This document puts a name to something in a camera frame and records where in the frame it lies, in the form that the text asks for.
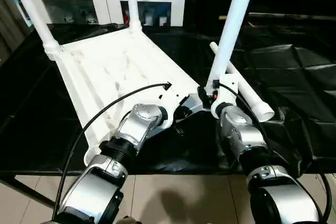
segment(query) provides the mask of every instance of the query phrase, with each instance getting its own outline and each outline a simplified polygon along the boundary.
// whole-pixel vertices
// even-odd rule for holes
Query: metal rod
[[[250,0],[231,1],[222,36],[220,37],[218,53],[216,54],[212,64],[205,88],[207,94],[209,95],[212,94],[212,81],[219,80],[221,73],[225,73],[226,71],[249,1]]]
[[[53,35],[51,34],[47,24],[43,21],[40,13],[37,10],[33,0],[21,0],[25,10],[27,11],[28,15],[30,16],[31,20],[33,21],[34,27],[37,30],[42,42],[43,47],[45,49],[46,54],[48,57],[53,60],[53,56],[51,55],[55,51],[60,50],[60,46],[58,42],[54,39]]]
[[[128,9],[130,11],[130,28],[132,31],[141,30],[139,20],[138,2],[137,0],[128,0]]]

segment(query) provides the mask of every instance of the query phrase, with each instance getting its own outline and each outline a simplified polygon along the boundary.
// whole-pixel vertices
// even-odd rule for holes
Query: black connector
[[[172,84],[170,82],[167,82],[167,84],[164,85],[163,88],[164,88],[165,91],[167,91],[171,86],[172,86]]]
[[[214,89],[219,89],[219,80],[213,80],[212,81],[212,87],[214,88]]]

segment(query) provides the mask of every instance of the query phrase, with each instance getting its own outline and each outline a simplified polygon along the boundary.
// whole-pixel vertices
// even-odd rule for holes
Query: glass cabinet door
[[[92,0],[42,0],[53,24],[98,24]]]
[[[128,23],[130,13],[128,1],[120,1],[124,23]],[[143,26],[170,26],[171,24],[170,2],[144,2],[138,1],[139,19]]]

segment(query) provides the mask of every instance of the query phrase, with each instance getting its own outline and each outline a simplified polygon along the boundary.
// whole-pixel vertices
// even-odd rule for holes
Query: black plastic sheet
[[[336,57],[334,24],[244,26],[232,62],[275,116],[264,123],[273,148],[294,174],[336,170]],[[56,25],[55,38],[67,43],[114,31],[109,26]],[[204,85],[214,58],[206,37],[183,28],[144,32],[196,82]],[[80,124],[54,62],[32,33],[0,68],[0,173],[61,173]],[[215,141],[216,120],[200,112],[149,139],[134,174],[230,174],[232,167]],[[83,138],[70,174],[84,169]]]

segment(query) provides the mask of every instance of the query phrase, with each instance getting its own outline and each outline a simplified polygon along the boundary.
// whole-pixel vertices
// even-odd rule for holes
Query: white pipe cap
[[[272,108],[264,101],[260,101],[251,107],[259,122],[266,122],[274,116]]]

